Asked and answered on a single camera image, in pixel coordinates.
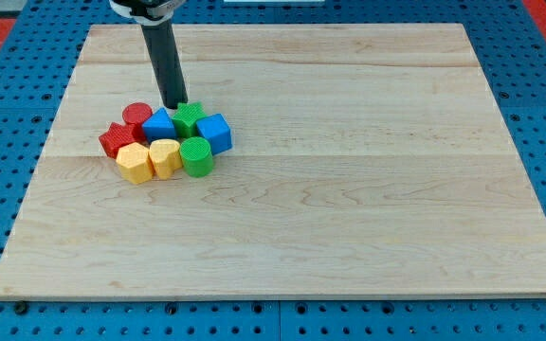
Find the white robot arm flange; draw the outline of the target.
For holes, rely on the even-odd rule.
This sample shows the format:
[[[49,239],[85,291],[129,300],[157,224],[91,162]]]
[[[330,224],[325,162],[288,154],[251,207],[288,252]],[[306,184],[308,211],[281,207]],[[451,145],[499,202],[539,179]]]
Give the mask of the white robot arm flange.
[[[186,0],[110,0],[111,9],[121,17],[143,26],[156,26],[169,21]]]

